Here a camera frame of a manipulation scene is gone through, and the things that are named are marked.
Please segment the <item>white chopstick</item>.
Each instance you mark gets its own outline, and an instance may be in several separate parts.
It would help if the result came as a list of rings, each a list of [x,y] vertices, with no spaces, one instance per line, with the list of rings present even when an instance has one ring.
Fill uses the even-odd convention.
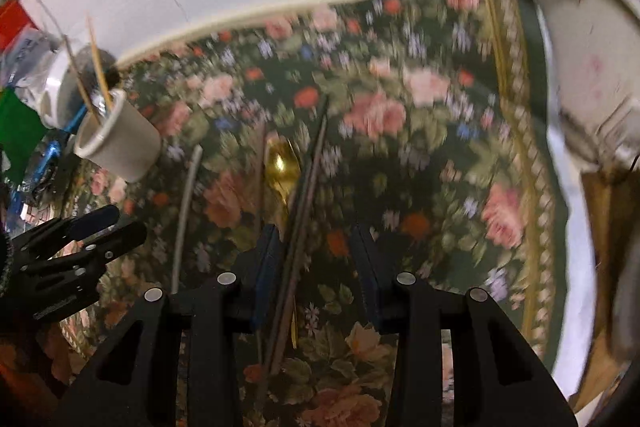
[[[201,165],[202,155],[203,147],[201,147],[200,144],[195,145],[191,156],[188,175],[186,176],[186,183],[183,187],[181,205],[178,214],[178,227],[175,240],[174,261],[172,262],[170,281],[170,292],[172,295],[177,294],[179,290],[184,240],[186,239],[186,226],[188,225],[191,200],[194,191],[195,180],[198,176],[198,169],[200,169]]]

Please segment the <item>brown-purple chopstick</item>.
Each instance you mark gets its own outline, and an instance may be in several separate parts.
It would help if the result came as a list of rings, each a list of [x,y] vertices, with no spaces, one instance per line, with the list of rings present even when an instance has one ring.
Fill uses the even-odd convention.
[[[314,202],[314,189],[316,188],[319,168],[320,156],[326,139],[326,127],[328,127],[328,117],[322,116],[319,121],[318,133],[314,139],[314,147],[309,150],[310,156],[306,160],[305,169],[302,171],[302,177],[298,180],[295,191],[295,198],[292,202],[291,212],[288,216],[293,223],[293,236],[291,241],[290,259],[292,263],[292,271],[288,280],[288,295],[286,295],[285,321],[288,321],[291,315],[295,314],[295,294],[299,281],[299,273],[302,269],[306,238],[308,235],[308,223],[311,214],[311,206]],[[280,371],[281,361],[284,355],[284,349],[288,344],[288,337],[285,332],[288,325],[279,324],[280,303],[279,303],[280,287],[277,300],[276,311],[273,315],[273,326],[269,336],[267,369],[268,375],[277,375]]]

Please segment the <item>yellow chopstick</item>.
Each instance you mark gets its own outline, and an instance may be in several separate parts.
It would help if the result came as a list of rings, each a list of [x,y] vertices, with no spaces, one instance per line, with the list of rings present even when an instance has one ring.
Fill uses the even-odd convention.
[[[111,110],[113,109],[113,101],[111,98],[110,88],[108,87],[108,83],[106,81],[105,72],[102,66],[100,49],[96,44],[96,35],[94,34],[92,20],[89,15],[86,16],[86,26],[89,34],[91,55],[92,55],[94,72],[96,73],[96,80],[98,80],[98,85],[99,85],[101,94],[103,96],[105,109],[107,113],[110,113]]]

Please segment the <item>brown wooden chopstick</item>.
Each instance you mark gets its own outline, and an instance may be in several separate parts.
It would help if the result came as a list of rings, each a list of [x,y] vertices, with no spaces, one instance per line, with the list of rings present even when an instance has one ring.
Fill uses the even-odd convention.
[[[47,5],[45,5],[42,0],[35,0],[35,2],[37,2],[37,4],[43,10],[44,14],[46,14],[47,17],[50,18],[54,28],[60,35],[62,43],[64,44],[64,48],[66,49],[68,60],[70,61],[70,69],[75,76],[78,91],[81,95],[82,101],[84,101],[85,108],[87,109],[88,114],[91,116],[96,125],[99,126],[100,124],[102,124],[104,116],[100,112],[100,110],[93,104],[93,98],[90,95],[87,87],[85,86],[84,77],[82,77],[81,71],[77,65],[76,55],[72,50],[72,46],[70,45],[70,38],[68,38],[68,35],[66,35],[66,33],[63,31],[60,23],[55,18],[51,10],[47,7]]]

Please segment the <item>gold spoon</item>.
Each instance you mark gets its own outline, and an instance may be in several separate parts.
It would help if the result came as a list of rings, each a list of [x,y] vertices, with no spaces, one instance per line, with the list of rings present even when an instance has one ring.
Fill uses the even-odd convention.
[[[288,280],[291,276],[292,263],[290,259],[291,241],[294,225],[288,217],[290,215],[290,202],[293,202],[298,180],[302,175],[293,145],[287,139],[277,139],[268,142],[268,152],[265,162],[265,177],[271,191],[280,197],[280,205],[277,216],[279,218],[281,241],[283,243],[284,262],[282,280],[280,284],[280,317],[279,324],[288,325],[285,336],[291,339],[292,346],[297,347],[297,333],[295,332],[296,318],[290,316],[285,321],[286,295],[288,295]]]

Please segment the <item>mauve chopstick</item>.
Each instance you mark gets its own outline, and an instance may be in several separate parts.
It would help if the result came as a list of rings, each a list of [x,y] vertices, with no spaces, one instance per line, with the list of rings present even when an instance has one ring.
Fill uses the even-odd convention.
[[[265,171],[265,153],[266,153],[266,136],[267,124],[262,119],[256,128],[258,149],[257,149],[257,166],[256,166],[256,183],[257,183],[257,202],[255,213],[255,232],[257,235],[258,247],[258,269],[255,281],[255,311],[253,315],[254,325],[256,326],[256,350],[258,364],[262,365],[262,331],[260,330],[260,297],[259,291],[262,288],[262,227],[264,226],[264,171]]]

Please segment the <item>green box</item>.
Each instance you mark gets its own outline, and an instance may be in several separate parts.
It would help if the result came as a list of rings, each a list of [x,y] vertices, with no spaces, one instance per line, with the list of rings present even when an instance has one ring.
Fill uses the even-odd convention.
[[[3,176],[13,185],[24,178],[29,158],[48,129],[38,114],[10,89],[1,91],[1,159]]]

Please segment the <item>white ceramic utensil cup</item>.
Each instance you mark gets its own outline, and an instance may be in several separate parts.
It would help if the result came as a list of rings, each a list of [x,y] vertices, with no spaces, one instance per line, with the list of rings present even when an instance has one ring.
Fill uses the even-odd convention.
[[[113,110],[96,124],[82,121],[74,153],[128,183],[140,181],[162,150],[160,132],[127,100],[122,89],[111,91]]]

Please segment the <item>white appliance lid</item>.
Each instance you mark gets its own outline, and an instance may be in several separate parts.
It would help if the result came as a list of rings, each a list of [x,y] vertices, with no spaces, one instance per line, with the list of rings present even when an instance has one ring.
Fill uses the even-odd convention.
[[[84,77],[85,86],[91,96],[100,92],[94,77],[90,46],[73,48],[77,65]],[[50,129],[63,129],[84,107],[78,91],[75,76],[70,69],[70,61],[65,50],[53,54],[50,64],[44,70],[46,80],[38,102],[38,114],[42,123]]]

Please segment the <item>floral green table mat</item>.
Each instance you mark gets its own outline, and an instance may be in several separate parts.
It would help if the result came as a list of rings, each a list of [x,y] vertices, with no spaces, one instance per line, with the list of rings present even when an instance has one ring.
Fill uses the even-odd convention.
[[[533,0],[320,4],[119,69],[160,132],[154,168],[128,183],[82,162],[64,207],[106,204],[143,221],[145,244],[111,263],[99,301],[63,333],[92,355],[143,291],[168,287],[195,145],[203,147],[179,284],[229,270],[256,241],[257,125],[303,154],[322,95],[328,127],[288,347],[261,411],[256,341],[236,346],[249,426],[379,426],[397,340],[363,310],[350,229],[367,225],[401,270],[444,291],[488,291],[544,365],[559,350],[567,208],[550,154],[544,44]]]

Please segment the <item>red box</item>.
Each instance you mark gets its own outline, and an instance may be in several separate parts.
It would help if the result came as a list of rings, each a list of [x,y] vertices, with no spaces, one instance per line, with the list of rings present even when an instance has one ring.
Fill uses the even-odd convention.
[[[0,8],[0,51],[5,51],[25,28],[37,29],[21,0],[2,0]]]

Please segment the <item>white rice cooker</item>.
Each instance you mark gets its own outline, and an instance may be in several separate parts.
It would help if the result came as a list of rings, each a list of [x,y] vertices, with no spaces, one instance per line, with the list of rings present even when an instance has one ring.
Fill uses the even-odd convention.
[[[603,167],[639,167],[639,0],[536,0],[568,142]]]

